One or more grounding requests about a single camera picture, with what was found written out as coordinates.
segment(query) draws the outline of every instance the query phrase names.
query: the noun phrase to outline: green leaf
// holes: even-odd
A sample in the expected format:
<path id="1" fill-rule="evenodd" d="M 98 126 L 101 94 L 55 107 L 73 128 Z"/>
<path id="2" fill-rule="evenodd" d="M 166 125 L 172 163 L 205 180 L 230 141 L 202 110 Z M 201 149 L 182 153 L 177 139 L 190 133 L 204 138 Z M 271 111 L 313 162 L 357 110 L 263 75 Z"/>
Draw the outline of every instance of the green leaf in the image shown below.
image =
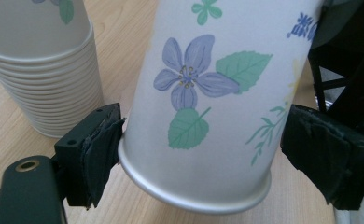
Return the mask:
<path id="1" fill-rule="evenodd" d="M 197 23 L 199 23 L 199 25 L 204 25 L 207 20 L 208 20 L 208 11 L 202 10 L 202 12 L 200 12 L 199 16 L 197 17 Z"/>
<path id="2" fill-rule="evenodd" d="M 252 158 L 252 161 L 251 161 L 251 166 L 255 165 L 257 159 L 258 159 L 258 153 L 255 153 L 255 156 L 254 156 L 254 158 Z"/>
<path id="3" fill-rule="evenodd" d="M 255 51 L 234 53 L 217 61 L 217 72 L 238 82 L 241 94 L 256 85 L 271 58 Z"/>
<path id="4" fill-rule="evenodd" d="M 194 13 L 199 13 L 201 10 L 203 10 L 203 5 L 200 4 L 194 4 L 193 7 L 191 7 L 191 11 Z"/>
<path id="5" fill-rule="evenodd" d="M 222 17 L 222 10 L 218 7 L 210 7 L 208 8 L 209 14 L 215 19 Z"/>
<path id="6" fill-rule="evenodd" d="M 270 112 L 275 112 L 275 111 L 279 111 L 281 113 L 284 112 L 285 109 L 282 106 L 276 106 L 275 108 L 270 110 Z"/>
<path id="7" fill-rule="evenodd" d="M 264 146 L 264 142 L 259 142 L 256 146 L 255 146 L 255 149 L 258 149 L 258 148 L 263 148 Z"/>
<path id="8" fill-rule="evenodd" d="M 202 0 L 202 2 L 206 5 L 214 4 L 217 0 Z"/>
<path id="9" fill-rule="evenodd" d="M 206 109 L 200 116 L 195 109 L 179 110 L 168 130 L 168 144 L 172 148 L 190 149 L 198 146 L 206 137 L 209 126 L 203 116 L 211 109 Z"/>
<path id="10" fill-rule="evenodd" d="M 71 0 L 60 0 L 59 10 L 63 23 L 68 24 L 74 18 L 74 3 Z"/>
<path id="11" fill-rule="evenodd" d="M 269 126 L 274 126 L 274 124 L 272 123 L 271 120 L 266 119 L 266 118 L 261 118 L 262 120 L 264 120 L 264 122 L 266 122 Z"/>

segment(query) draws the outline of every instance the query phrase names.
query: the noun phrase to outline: metal screw hole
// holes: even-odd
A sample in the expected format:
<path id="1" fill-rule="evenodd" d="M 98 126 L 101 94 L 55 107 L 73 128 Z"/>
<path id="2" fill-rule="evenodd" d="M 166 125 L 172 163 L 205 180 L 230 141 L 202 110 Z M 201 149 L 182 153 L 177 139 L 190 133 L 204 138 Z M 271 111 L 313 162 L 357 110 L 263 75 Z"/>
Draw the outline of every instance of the metal screw hole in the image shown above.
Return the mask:
<path id="1" fill-rule="evenodd" d="M 16 167 L 17 172 L 28 172 L 39 166 L 39 161 L 24 161 Z"/>

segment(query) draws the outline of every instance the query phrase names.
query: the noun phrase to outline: green stem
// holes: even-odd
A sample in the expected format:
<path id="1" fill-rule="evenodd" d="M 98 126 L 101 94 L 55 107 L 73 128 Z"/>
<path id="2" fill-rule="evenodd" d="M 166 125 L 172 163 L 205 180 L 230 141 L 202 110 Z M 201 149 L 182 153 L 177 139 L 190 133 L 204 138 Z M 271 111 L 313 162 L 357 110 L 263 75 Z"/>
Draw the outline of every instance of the green stem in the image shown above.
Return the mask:
<path id="1" fill-rule="evenodd" d="M 210 111 L 211 110 L 211 107 L 208 107 L 201 115 L 200 115 L 200 119 L 202 119 L 205 115 L 206 115 L 206 113 L 208 113 L 208 111 Z"/>
<path id="2" fill-rule="evenodd" d="M 248 145 L 252 140 L 254 140 L 254 138 L 260 133 L 260 131 L 262 130 L 262 129 L 265 129 L 265 128 L 268 128 L 269 127 L 269 125 L 264 125 L 264 126 L 261 126 L 257 131 L 255 131 L 255 133 L 252 135 L 252 137 L 251 138 L 249 138 L 249 140 L 248 141 L 246 141 L 246 145 Z"/>

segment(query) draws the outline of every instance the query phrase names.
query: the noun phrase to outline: flower petal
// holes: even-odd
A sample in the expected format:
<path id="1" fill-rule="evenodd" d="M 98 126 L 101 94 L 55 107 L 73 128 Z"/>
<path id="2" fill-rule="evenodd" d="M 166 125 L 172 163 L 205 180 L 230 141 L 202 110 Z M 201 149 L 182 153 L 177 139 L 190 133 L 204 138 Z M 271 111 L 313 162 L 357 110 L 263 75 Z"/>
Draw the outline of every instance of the flower petal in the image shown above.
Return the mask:
<path id="1" fill-rule="evenodd" d="M 213 35 L 202 35 L 191 41 L 185 53 L 185 65 L 192 68 L 193 74 L 204 72 L 211 63 L 211 52 L 215 38 Z"/>
<path id="2" fill-rule="evenodd" d="M 159 91 L 167 91 L 170 87 L 179 80 L 179 75 L 170 69 L 163 69 L 153 82 L 154 88 Z"/>
<path id="3" fill-rule="evenodd" d="M 53 3 L 55 6 L 58 6 L 60 4 L 60 0 L 51 0 L 51 3 Z"/>
<path id="4" fill-rule="evenodd" d="M 183 108 L 196 108 L 197 92 L 192 87 L 176 85 L 171 93 L 171 103 L 176 111 Z"/>
<path id="5" fill-rule="evenodd" d="M 169 38 L 162 51 L 162 61 L 168 67 L 180 71 L 182 68 L 182 52 L 178 42 L 174 38 Z"/>
<path id="6" fill-rule="evenodd" d="M 197 78 L 196 83 L 203 94 L 209 97 L 224 96 L 229 93 L 236 93 L 239 90 L 236 81 L 220 73 L 201 75 Z"/>

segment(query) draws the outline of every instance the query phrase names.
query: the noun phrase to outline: cup rim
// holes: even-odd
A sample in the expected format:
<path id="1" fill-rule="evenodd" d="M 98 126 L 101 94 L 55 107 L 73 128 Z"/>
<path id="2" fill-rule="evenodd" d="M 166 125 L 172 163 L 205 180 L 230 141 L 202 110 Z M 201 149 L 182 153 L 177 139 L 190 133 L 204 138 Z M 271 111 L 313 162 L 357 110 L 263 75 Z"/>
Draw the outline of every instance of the cup rim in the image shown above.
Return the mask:
<path id="1" fill-rule="evenodd" d="M 54 94 L 62 91 L 67 91 L 72 86 L 77 86 L 78 84 L 81 84 L 81 82 L 86 81 L 89 78 L 94 78 L 94 76 L 99 76 L 97 74 L 98 66 L 96 64 L 93 64 L 91 67 L 87 68 L 85 72 L 79 73 L 76 72 L 74 75 L 76 77 L 69 75 L 65 79 L 55 80 L 55 82 L 51 82 L 50 84 L 44 84 L 44 85 L 36 85 L 34 83 L 32 84 L 20 84 L 17 82 L 13 82 L 13 80 L 10 80 L 10 78 L 2 77 L 0 75 L 0 81 L 3 84 L 6 84 L 8 88 L 11 88 L 14 91 L 19 91 L 21 93 L 25 94 L 32 94 L 35 92 L 36 94 Z"/>
<path id="2" fill-rule="evenodd" d="M 100 99 L 100 97 L 97 97 L 97 98 L 94 98 L 92 100 L 92 104 L 94 104 L 97 100 L 100 100 L 100 102 L 102 102 L 102 100 Z M 71 110 L 65 110 L 65 111 L 60 111 L 60 112 L 37 112 L 37 111 L 34 111 L 34 110 L 29 110 L 27 111 L 27 113 L 31 113 L 33 116 L 41 116 L 41 117 L 64 117 L 64 116 L 67 116 L 68 114 L 71 114 L 71 113 L 76 113 L 84 108 L 86 108 L 87 105 L 79 105 L 79 106 L 76 106 L 75 108 L 71 109 Z"/>
<path id="3" fill-rule="evenodd" d="M 102 102 L 103 99 L 102 99 L 102 96 L 100 94 L 94 96 L 88 103 L 88 105 L 92 105 L 94 104 L 95 102 Z M 84 105 L 84 104 L 77 104 L 77 106 L 73 106 L 73 108 L 50 108 L 50 109 L 43 109 L 43 108 L 40 108 L 41 111 L 39 110 L 36 110 L 36 109 L 32 109 L 30 108 L 29 106 L 23 106 L 21 105 L 20 102 L 16 101 L 16 104 L 19 105 L 19 107 L 21 108 L 22 111 L 24 111 L 24 113 L 30 113 L 32 112 L 31 114 L 33 114 L 34 116 L 37 115 L 37 113 L 42 114 L 43 116 L 45 116 L 45 114 L 49 114 L 49 116 L 54 116 L 54 115 L 65 115 L 65 114 L 70 114 L 70 113 L 75 113 L 77 112 L 78 110 L 81 110 L 81 109 L 84 109 L 85 107 L 87 107 L 88 105 Z"/>
<path id="4" fill-rule="evenodd" d="M 236 203 L 209 203 L 206 201 L 195 201 L 191 198 L 184 198 L 181 195 L 175 195 L 171 190 L 164 189 L 153 182 L 153 180 L 146 178 L 136 170 L 136 166 L 129 160 L 128 150 L 125 146 L 126 138 L 123 135 L 119 141 L 118 154 L 120 164 L 127 176 L 142 190 L 159 199 L 162 202 L 172 204 L 174 206 L 206 214 L 227 215 L 238 213 L 254 207 L 260 203 L 269 193 L 272 182 L 271 171 L 267 171 L 261 185 L 252 194 L 252 197 L 244 198 Z"/>
<path id="5" fill-rule="evenodd" d="M 76 115 L 77 112 L 86 113 L 89 110 L 92 110 L 92 109 L 88 108 L 87 106 L 83 106 L 82 109 L 77 108 L 75 110 L 69 111 L 69 113 L 65 112 L 61 115 L 56 114 L 56 113 L 51 113 L 50 115 L 41 115 L 40 113 L 37 114 L 36 112 L 33 112 L 33 111 L 29 111 L 29 113 L 31 113 L 33 116 L 35 116 L 38 119 L 54 122 L 54 121 L 60 120 L 60 119 L 71 119 L 72 117 L 74 117 Z"/>
<path id="6" fill-rule="evenodd" d="M 70 101 L 74 100 L 74 101 L 81 101 L 85 98 L 88 98 L 90 95 L 92 95 L 93 93 L 96 93 L 98 90 L 98 88 L 96 87 L 96 83 L 93 82 L 91 83 L 91 85 L 88 87 L 88 90 L 86 90 L 86 87 L 79 89 L 78 91 L 76 91 L 75 93 L 72 94 L 67 94 L 67 97 L 63 98 L 55 98 L 52 100 L 34 100 L 34 99 L 27 99 L 24 96 L 21 96 L 20 94 L 16 94 L 15 92 L 12 92 L 13 96 L 20 99 L 20 101 L 22 103 L 25 103 L 26 105 L 37 105 L 40 107 L 47 107 L 47 106 L 66 106 L 66 105 L 70 105 Z"/>
<path id="7" fill-rule="evenodd" d="M 12 95 L 11 97 L 13 98 L 13 100 L 16 101 L 16 103 L 23 106 L 24 108 L 37 111 L 38 113 L 44 112 L 51 114 L 54 112 L 66 112 L 71 110 L 71 108 L 77 108 L 79 106 L 83 106 L 85 105 L 84 102 L 92 102 L 100 98 L 101 95 L 102 95 L 101 90 L 100 88 L 98 88 L 97 92 L 95 92 L 94 94 L 92 94 L 92 92 L 85 91 L 85 93 L 81 94 L 79 98 L 74 100 L 74 102 L 72 103 L 63 102 L 60 104 L 47 104 L 47 105 L 26 102 L 20 97 L 16 97 L 15 95 Z"/>
<path id="8" fill-rule="evenodd" d="M 90 81 L 87 85 L 78 86 L 78 89 L 76 91 L 71 91 L 71 92 L 63 91 L 63 92 L 55 93 L 52 95 L 45 95 L 45 94 L 36 95 L 36 94 L 25 94 L 25 93 L 14 91 L 13 94 L 18 97 L 23 98 L 24 100 L 27 100 L 26 101 L 27 103 L 29 103 L 29 101 L 38 101 L 38 102 L 46 102 L 49 104 L 52 104 L 52 102 L 54 102 L 54 104 L 58 104 L 59 102 L 76 99 L 82 95 L 82 92 L 91 92 L 94 90 L 94 88 L 96 88 L 95 81 Z"/>
<path id="9" fill-rule="evenodd" d="M 77 123 L 79 122 L 82 117 L 87 116 L 88 114 L 90 114 L 90 112 L 92 112 L 92 110 L 94 110 L 95 108 L 97 108 L 100 105 L 100 103 L 98 102 L 93 102 L 92 104 L 86 106 L 85 110 L 81 110 L 78 111 L 79 113 L 71 113 L 70 117 L 66 117 L 66 118 L 61 118 L 61 119 L 42 119 L 39 117 L 30 117 L 31 120 L 33 120 L 34 122 L 41 124 L 41 125 L 45 125 L 48 127 L 54 127 L 55 129 L 60 128 L 62 126 L 60 126 L 60 124 L 63 125 L 69 125 L 69 123 Z"/>
<path id="10" fill-rule="evenodd" d="M 66 50 L 65 52 L 59 53 L 57 55 L 50 55 L 45 57 L 35 57 L 35 58 L 14 58 L 14 57 L 8 57 L 6 55 L 0 55 L 0 61 L 5 63 L 19 63 L 19 64 L 38 64 L 38 63 L 51 63 L 54 61 L 58 61 L 60 59 L 69 57 L 76 52 L 83 49 L 89 41 L 94 37 L 94 29 L 91 20 L 89 19 L 89 33 L 84 39 L 84 41 L 76 48 Z"/>
<path id="11" fill-rule="evenodd" d="M 88 51 L 95 51 L 95 41 L 92 40 L 84 49 L 65 59 L 54 61 L 54 63 L 43 63 L 38 65 L 21 65 L 20 63 L 5 63 L 0 61 L 0 68 L 9 72 L 38 73 L 56 70 L 66 67 L 76 60 L 81 59 Z"/>
<path id="12" fill-rule="evenodd" d="M 81 65 L 83 64 L 87 64 L 88 61 L 91 61 L 90 64 L 94 63 L 94 61 L 97 61 L 96 58 L 96 53 L 95 51 L 92 51 L 91 54 L 88 54 L 89 56 L 87 56 L 87 58 L 84 58 L 85 60 L 83 62 L 80 61 L 76 61 L 73 62 L 73 65 L 68 64 L 66 66 L 66 68 L 64 68 L 64 70 L 59 71 L 58 69 L 51 69 L 46 71 L 46 73 L 32 73 L 30 75 L 27 75 L 26 73 L 23 72 L 13 72 L 13 71 L 8 71 L 2 67 L 0 67 L 0 75 L 2 75 L 3 77 L 11 77 L 11 78 L 16 78 L 18 80 L 21 79 L 27 79 L 27 80 L 37 80 L 37 79 L 48 79 L 48 78 L 54 78 L 54 77 L 61 77 L 65 74 L 67 75 L 72 75 L 74 73 L 76 73 L 77 71 L 82 70 L 83 68 L 81 67 Z"/>

